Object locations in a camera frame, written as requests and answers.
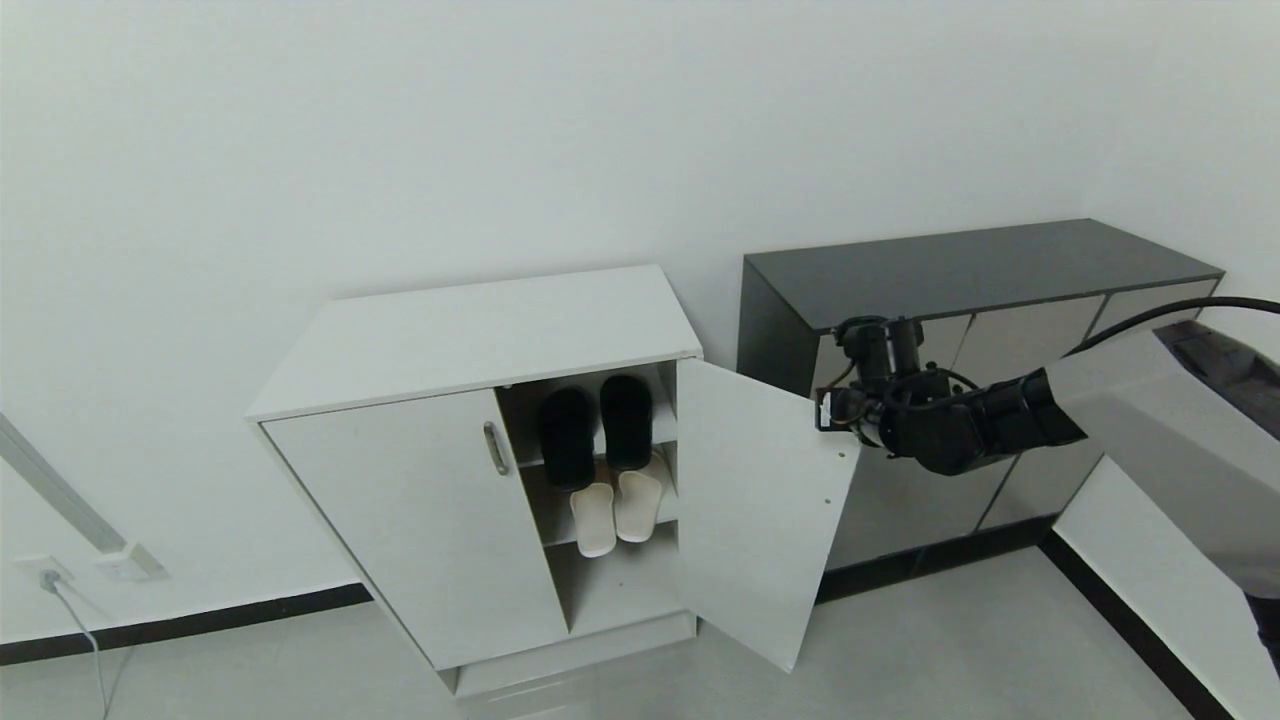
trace slipper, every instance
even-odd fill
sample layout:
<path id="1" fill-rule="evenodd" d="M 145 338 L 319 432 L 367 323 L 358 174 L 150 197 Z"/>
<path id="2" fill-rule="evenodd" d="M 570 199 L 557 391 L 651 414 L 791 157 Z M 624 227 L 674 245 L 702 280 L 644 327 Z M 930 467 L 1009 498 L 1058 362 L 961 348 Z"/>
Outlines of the slipper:
<path id="1" fill-rule="evenodd" d="M 613 486 L 609 484 L 609 469 L 600 466 L 596 482 L 568 496 L 570 510 L 573 511 L 573 529 L 577 533 L 577 551 L 582 557 L 608 555 L 618 543 L 613 530 Z"/>
<path id="2" fill-rule="evenodd" d="M 654 452 L 640 470 L 618 474 L 618 497 L 613 518 L 618 537 L 626 542 L 644 542 L 653 537 L 662 503 L 662 488 L 671 483 L 671 471 L 662 454 Z"/>
<path id="3" fill-rule="evenodd" d="M 639 470 L 653 451 L 653 396 L 631 375 L 613 375 L 600 386 L 604 456 L 614 470 Z"/>
<path id="4" fill-rule="evenodd" d="M 553 392 L 538 406 L 538 441 L 543 448 L 547 483 L 573 492 L 595 478 L 595 411 L 591 398 L 576 387 Z"/>

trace metal handle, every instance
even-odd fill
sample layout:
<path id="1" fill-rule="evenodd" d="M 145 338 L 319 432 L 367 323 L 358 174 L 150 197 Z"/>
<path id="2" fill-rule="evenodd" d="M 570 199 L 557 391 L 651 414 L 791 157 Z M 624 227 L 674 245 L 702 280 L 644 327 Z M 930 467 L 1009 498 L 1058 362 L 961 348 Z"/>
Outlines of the metal handle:
<path id="1" fill-rule="evenodd" d="M 509 473 L 511 468 L 507 466 L 507 461 L 502 459 L 502 450 L 498 448 L 498 428 L 493 423 L 484 424 L 484 439 L 489 443 L 489 455 L 493 456 L 493 466 L 498 474 Z"/>

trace open cabinet door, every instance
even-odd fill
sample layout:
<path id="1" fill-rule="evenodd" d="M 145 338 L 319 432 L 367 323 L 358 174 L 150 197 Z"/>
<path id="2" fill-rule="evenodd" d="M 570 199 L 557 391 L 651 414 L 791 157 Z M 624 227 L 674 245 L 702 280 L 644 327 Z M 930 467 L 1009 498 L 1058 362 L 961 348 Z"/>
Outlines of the open cabinet door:
<path id="1" fill-rule="evenodd" d="M 701 360 L 677 365 L 681 602 L 795 667 L 858 464 L 813 402 Z"/>

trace black baseboard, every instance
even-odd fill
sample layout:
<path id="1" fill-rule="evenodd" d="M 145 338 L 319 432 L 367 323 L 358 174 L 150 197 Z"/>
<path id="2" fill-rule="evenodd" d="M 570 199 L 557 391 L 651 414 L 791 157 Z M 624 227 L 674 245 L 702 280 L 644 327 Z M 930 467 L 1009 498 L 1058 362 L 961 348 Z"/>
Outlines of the black baseboard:
<path id="1" fill-rule="evenodd" d="M 210 610 L 196 615 L 184 615 L 173 620 L 156 620 L 154 623 L 140 623 L 137 625 L 124 625 L 120 628 L 106 628 L 93 630 L 97 644 L 101 650 L 115 647 L 128 647 L 134 644 L 154 643 L 228 630 L 257 623 L 283 620 L 308 612 L 333 610 L 348 605 L 358 605 L 374 600 L 365 585 L 353 583 L 330 588 L 326 591 L 310 592 L 279 600 L 265 600 L 250 605 L 239 605 L 223 610 Z M 0 666 L 17 662 L 31 662 L 32 660 L 47 660 L 64 655 L 77 655 L 90 652 L 88 641 L 84 635 L 76 633 L 72 635 L 58 635 L 52 638 L 40 638 L 15 643 L 0 644 Z"/>
<path id="2" fill-rule="evenodd" d="M 818 585 L 815 603 L 831 602 L 911 578 L 950 570 L 1015 550 L 1036 547 L 1044 539 L 1056 520 L 1057 515 L 1032 518 L 963 538 L 828 570 L 822 577 L 822 584 Z"/>
<path id="3" fill-rule="evenodd" d="M 1231 714 L 1208 692 L 1199 678 L 1178 660 L 1178 656 L 1156 635 L 1155 630 L 1089 568 L 1084 559 L 1071 550 L 1066 541 L 1052 530 L 1055 520 L 1057 520 L 1056 515 L 1034 518 L 964 538 L 831 570 L 822 578 L 817 602 L 829 602 L 1038 544 L 1059 571 L 1115 628 L 1193 717 L 1197 720 L 1233 720 Z M 111 650 L 283 620 L 370 602 L 371 600 L 372 597 L 365 585 L 353 583 L 293 597 L 186 615 L 173 620 L 106 628 L 95 630 L 93 635 L 102 650 Z M 0 666 L 84 652 L 90 652 L 88 642 L 78 633 L 5 643 L 0 644 Z"/>
<path id="4" fill-rule="evenodd" d="M 1055 532 L 1039 543 L 1041 551 L 1057 566 L 1059 571 L 1080 591 L 1098 614 L 1115 628 L 1129 647 L 1142 657 L 1152 673 L 1187 707 L 1197 720 L 1231 720 L 1231 714 L 1208 692 L 1160 635 L 1120 598 L 1083 557 Z"/>

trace white shoe cabinet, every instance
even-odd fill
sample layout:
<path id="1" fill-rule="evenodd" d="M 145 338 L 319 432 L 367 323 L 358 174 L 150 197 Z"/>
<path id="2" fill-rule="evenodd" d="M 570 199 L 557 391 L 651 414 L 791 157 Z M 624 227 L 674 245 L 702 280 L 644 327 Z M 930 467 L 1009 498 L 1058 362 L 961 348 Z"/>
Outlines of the white shoe cabinet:
<path id="1" fill-rule="evenodd" d="M 657 265 L 340 300 L 248 419 L 442 692 L 687 639 L 698 618 L 790 671 L 859 446 L 701 355 Z M 648 380 L 673 483 L 650 541 L 588 560 L 534 418 L 616 373 Z"/>

